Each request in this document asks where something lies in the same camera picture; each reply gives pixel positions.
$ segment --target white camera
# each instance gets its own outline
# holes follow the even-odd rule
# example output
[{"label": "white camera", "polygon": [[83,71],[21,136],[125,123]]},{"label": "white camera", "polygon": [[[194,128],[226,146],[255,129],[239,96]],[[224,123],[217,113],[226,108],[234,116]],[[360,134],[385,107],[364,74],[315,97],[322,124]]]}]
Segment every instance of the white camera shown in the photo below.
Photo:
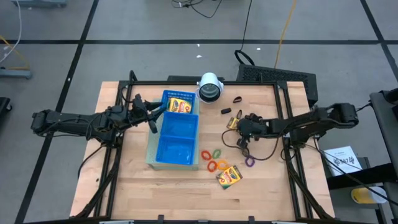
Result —
[{"label": "white camera", "polygon": [[197,85],[199,86],[196,91],[197,97],[205,103],[216,101],[224,90],[224,84],[211,72],[205,73]]}]

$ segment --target blue plastic bin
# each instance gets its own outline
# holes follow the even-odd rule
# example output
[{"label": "blue plastic bin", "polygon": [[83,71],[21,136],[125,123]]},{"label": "blue plastic bin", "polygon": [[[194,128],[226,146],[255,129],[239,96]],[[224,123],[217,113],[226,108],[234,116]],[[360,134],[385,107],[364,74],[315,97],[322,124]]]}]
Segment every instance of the blue plastic bin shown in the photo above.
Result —
[{"label": "blue plastic bin", "polygon": [[193,107],[195,106],[195,93],[189,93],[184,91],[175,91],[175,90],[164,90],[162,96],[162,107],[167,107],[167,103],[170,98],[177,98],[181,100],[185,100],[191,104],[191,114],[193,113]]},{"label": "blue plastic bin", "polygon": [[196,114],[164,112],[156,161],[192,165],[198,123],[199,116]]}]

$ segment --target wooden table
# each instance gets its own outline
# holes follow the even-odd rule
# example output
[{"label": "wooden table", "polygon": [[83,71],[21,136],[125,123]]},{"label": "wooden table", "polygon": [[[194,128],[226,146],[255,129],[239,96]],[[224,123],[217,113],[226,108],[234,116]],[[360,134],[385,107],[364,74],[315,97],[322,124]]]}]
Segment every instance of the wooden table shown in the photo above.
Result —
[{"label": "wooden table", "polygon": [[[96,112],[114,105],[117,87],[118,82],[103,82]],[[288,88],[294,115],[308,112],[303,83],[289,82]],[[142,99],[152,101],[161,98],[166,89],[195,91],[196,86],[136,85],[133,86],[132,95],[140,93]],[[243,101],[232,104],[236,96],[242,96]],[[282,92],[280,96],[286,118]],[[220,113],[221,109],[229,107],[231,113]],[[237,165],[243,175],[242,180],[227,190],[223,190],[216,181],[215,173],[207,171],[208,162],[202,159],[199,171],[152,170],[145,163],[148,125],[141,124],[128,129],[123,142],[112,219],[156,220],[158,215],[163,214],[166,220],[248,220],[251,215],[256,220],[295,220],[286,164],[280,158],[281,141],[274,156],[267,161],[257,161],[252,168],[244,164],[244,157],[239,150],[227,148],[221,142],[221,133],[226,130],[230,117],[235,116],[239,109],[243,115],[256,113],[263,118],[277,118],[273,87],[225,86],[216,103],[200,105],[199,149],[222,149],[220,158]],[[234,132],[225,135],[230,145],[234,145],[238,137]],[[249,143],[251,154],[256,157],[268,156],[275,141],[252,141]],[[87,144],[85,157],[98,146],[97,141],[91,140]],[[104,154],[105,150],[102,150],[82,168],[71,215],[80,212],[96,192]],[[334,216],[319,153],[309,147],[302,149],[302,160],[308,189],[325,211]],[[299,188],[297,191],[304,217],[302,194]],[[106,192],[103,199],[105,205],[107,199]],[[105,207],[102,206],[101,214],[105,214]]]}]

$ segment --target floor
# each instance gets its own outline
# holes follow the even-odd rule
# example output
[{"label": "floor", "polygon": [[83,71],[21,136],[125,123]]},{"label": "floor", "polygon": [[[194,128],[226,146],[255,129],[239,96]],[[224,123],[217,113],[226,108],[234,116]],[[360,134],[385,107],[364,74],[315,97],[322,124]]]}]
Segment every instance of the floor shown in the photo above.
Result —
[{"label": "floor", "polygon": [[[197,9],[211,14],[217,3],[205,0]],[[278,68],[317,74],[320,106],[346,101],[362,106],[370,93],[397,87],[398,71],[387,57],[398,57],[398,2],[367,2],[380,34],[363,3],[297,3],[285,35],[286,40],[296,41],[282,46]],[[273,67],[291,4],[292,0],[253,1],[246,38],[270,40],[245,44],[244,51],[257,65]],[[235,80],[239,64],[233,52],[240,48],[248,6],[248,0],[225,0],[212,19],[191,9],[175,9],[169,0],[69,0],[65,8],[23,9],[23,41],[17,49],[29,60],[34,77],[0,79],[0,96],[10,97],[14,106],[0,129],[0,223],[15,222],[42,150],[44,140],[30,130],[33,112],[58,106],[65,112],[90,114],[101,82],[126,80],[130,69],[139,80],[205,72]],[[95,9],[93,20],[85,36],[91,9]],[[0,1],[0,21],[0,35],[16,40],[18,11],[9,0]],[[17,65],[19,59],[11,55],[2,66]],[[62,92],[65,83],[70,87]],[[64,104],[60,96],[66,96]],[[372,109],[360,112],[359,119],[354,129],[330,131],[321,139],[321,147],[350,145],[358,156],[368,156],[372,166],[389,162]],[[30,206],[19,221],[69,216],[85,144],[83,139],[68,138],[51,142]],[[342,220],[377,222],[374,212],[367,210],[335,207],[335,211]]]}]

